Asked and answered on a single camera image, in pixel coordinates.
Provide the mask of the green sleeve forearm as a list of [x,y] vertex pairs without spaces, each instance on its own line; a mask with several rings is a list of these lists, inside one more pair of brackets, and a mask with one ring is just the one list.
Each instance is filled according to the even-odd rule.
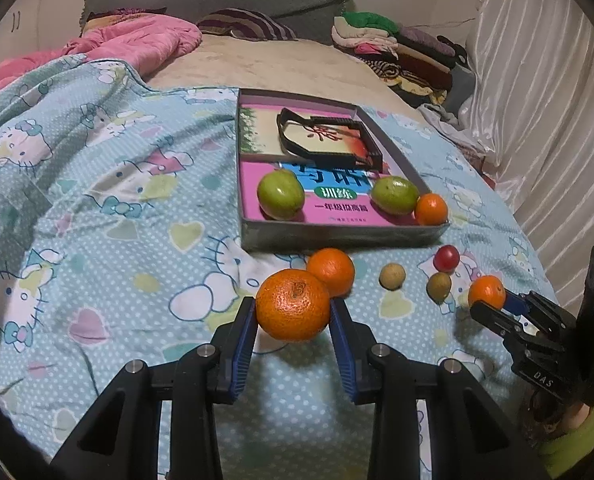
[[588,409],[584,422],[552,440],[541,444],[538,450],[541,463],[552,479],[563,474],[594,451],[594,406]]

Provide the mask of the right hand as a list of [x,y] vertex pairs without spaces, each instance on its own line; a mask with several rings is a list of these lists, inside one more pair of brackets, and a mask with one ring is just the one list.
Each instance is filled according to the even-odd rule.
[[521,405],[521,434],[532,446],[538,446],[578,429],[591,411],[588,404],[562,404],[547,393],[533,390]]

